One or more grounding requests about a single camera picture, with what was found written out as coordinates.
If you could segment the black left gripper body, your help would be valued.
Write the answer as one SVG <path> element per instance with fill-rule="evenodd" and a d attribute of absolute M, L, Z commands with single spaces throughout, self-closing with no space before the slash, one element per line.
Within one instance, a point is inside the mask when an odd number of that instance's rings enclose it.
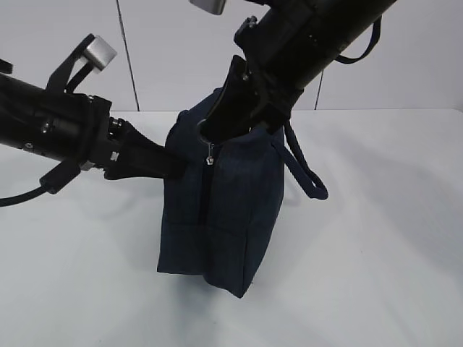
<path fill-rule="evenodd" d="M 109 174 L 121 152 L 125 121 L 110 115 L 111 101 L 92 95 L 87 100 L 77 163 L 83 171 L 95 168 Z"/>

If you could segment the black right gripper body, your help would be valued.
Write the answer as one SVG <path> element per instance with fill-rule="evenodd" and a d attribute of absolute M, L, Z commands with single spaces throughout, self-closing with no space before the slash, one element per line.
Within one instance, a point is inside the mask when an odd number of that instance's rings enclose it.
<path fill-rule="evenodd" d="M 266 67 L 259 43 L 271 43 L 260 34 L 258 18 L 250 16 L 234 34 L 234 42 L 245 55 L 245 73 L 250 83 L 250 105 L 247 107 L 250 126 L 281 127 L 291 118 L 295 103 L 304 90 L 285 82 Z"/>

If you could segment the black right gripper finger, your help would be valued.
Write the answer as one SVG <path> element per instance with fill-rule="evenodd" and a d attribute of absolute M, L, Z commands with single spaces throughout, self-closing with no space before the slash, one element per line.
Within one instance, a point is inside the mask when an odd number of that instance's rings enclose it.
<path fill-rule="evenodd" d="M 263 73 L 254 61 L 234 55 L 224 85 L 202 123 L 202 137 L 209 143 L 222 143 L 250 132 L 268 128 L 263 106 L 268 100 Z"/>

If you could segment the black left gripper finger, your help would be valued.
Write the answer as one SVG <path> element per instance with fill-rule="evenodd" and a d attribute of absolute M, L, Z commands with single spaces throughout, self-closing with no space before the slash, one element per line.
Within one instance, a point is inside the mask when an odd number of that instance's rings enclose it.
<path fill-rule="evenodd" d="M 184 173 L 183 160 L 122 161 L 118 160 L 104 169 L 104 178 L 120 180 L 129 178 L 177 179 Z"/>
<path fill-rule="evenodd" d="M 111 118 L 111 138 L 119 145 L 111 154 L 112 170 L 185 170 L 187 162 L 149 140 L 124 119 Z"/>

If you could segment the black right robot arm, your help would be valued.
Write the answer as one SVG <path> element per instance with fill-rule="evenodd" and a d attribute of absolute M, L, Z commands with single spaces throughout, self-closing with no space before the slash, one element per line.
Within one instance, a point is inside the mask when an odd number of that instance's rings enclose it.
<path fill-rule="evenodd" d="M 273 134 L 291 118 L 305 87 L 331 62 L 354 64 L 343 51 L 366 29 L 365 58 L 381 35 L 392 1 L 266 1 L 261 19 L 248 17 L 234 34 L 243 56 L 234 56 L 218 99 L 200 125 L 220 144 L 256 126 Z"/>

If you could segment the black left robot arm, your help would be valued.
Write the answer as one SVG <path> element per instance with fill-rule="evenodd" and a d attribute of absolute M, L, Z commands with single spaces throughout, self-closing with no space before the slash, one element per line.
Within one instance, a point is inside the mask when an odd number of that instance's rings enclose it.
<path fill-rule="evenodd" d="M 1 143 L 53 160 L 73 160 L 105 179 L 179 179 L 187 161 L 160 146 L 124 119 L 110 115 L 111 102 L 75 93 L 94 69 L 88 62 L 73 77 L 57 69 L 64 86 L 51 92 L 11 76 L 1 62 Z"/>

